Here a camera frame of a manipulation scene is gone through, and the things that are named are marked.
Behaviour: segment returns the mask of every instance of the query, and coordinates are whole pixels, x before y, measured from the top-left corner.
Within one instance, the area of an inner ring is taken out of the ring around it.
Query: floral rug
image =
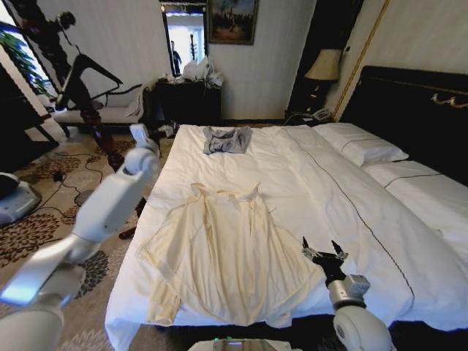
[[[114,135],[114,139],[121,154],[134,145],[131,135]],[[160,143],[160,161],[164,164],[173,140],[163,139]],[[57,171],[64,174],[63,184],[53,181]],[[13,225],[0,228],[0,289],[27,257],[41,246],[70,233],[79,206],[96,189],[101,177],[112,172],[93,138],[75,133],[59,147],[15,173],[42,195],[43,207]],[[147,187],[146,196],[150,191],[151,187]],[[133,215],[124,229],[136,223],[137,217]],[[59,350],[112,349],[104,329],[105,311],[128,245],[129,241],[116,236],[103,243],[99,251],[84,262],[85,281],[76,298],[64,309],[65,324]],[[11,311],[11,306],[0,303],[0,318]],[[132,349],[153,350],[155,344],[164,344],[159,334],[164,333],[148,327],[141,342],[135,339]]]

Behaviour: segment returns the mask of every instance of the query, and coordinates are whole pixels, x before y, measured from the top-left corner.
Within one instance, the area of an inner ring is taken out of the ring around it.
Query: table lamp
[[[322,49],[311,69],[304,76],[314,81],[313,92],[309,95],[311,107],[307,107],[307,112],[313,113],[323,106],[328,88],[332,82],[339,79],[340,58],[341,49]]]

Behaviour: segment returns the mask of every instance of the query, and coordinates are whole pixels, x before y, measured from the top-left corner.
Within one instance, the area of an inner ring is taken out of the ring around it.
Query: carpet
[[[130,135],[114,135],[116,147],[125,154],[134,143]],[[161,163],[164,164],[173,141],[162,139]],[[53,174],[64,174],[63,184],[53,181]],[[79,206],[96,189],[103,176],[112,173],[107,159],[90,135],[72,133],[61,145],[15,174],[28,181],[41,195],[43,208],[14,225],[0,228],[0,289],[19,269],[25,259],[41,246],[70,233]],[[145,189],[147,197],[152,188]],[[134,227],[133,215],[125,229]],[[65,325],[58,347],[60,351],[111,350],[104,329],[110,291],[129,242],[117,236],[103,243],[86,262],[86,279],[77,297],[64,308]],[[11,313],[11,306],[0,303],[0,318]],[[395,323],[391,328],[398,350],[436,350],[444,344],[466,344],[467,332],[444,333],[423,323]],[[289,341],[302,350],[345,350],[336,338],[332,316],[313,316],[293,320],[291,328],[273,329],[265,323],[249,327],[172,327],[144,325],[138,331],[131,350],[184,351],[195,342],[216,337],[258,338]]]

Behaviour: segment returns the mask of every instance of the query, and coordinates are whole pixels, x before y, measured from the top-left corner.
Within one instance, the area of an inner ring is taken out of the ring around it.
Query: gold headboard ornament
[[[453,108],[465,108],[465,107],[468,107],[468,103],[466,104],[457,104],[456,103],[456,97],[451,97],[450,99],[448,100],[439,100],[439,94],[438,93],[435,93],[434,95],[432,95],[432,98],[431,98],[432,101],[434,101],[434,103],[438,104],[438,105],[445,105],[445,104],[449,104],[451,107]]]

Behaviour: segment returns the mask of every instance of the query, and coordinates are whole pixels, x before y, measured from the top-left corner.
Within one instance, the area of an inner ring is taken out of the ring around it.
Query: person
[[[180,75],[181,74],[181,68],[179,67],[179,64],[182,63],[181,56],[178,54],[177,51],[174,50],[174,41],[173,40],[170,41],[170,46],[173,49],[174,72],[177,75]]]

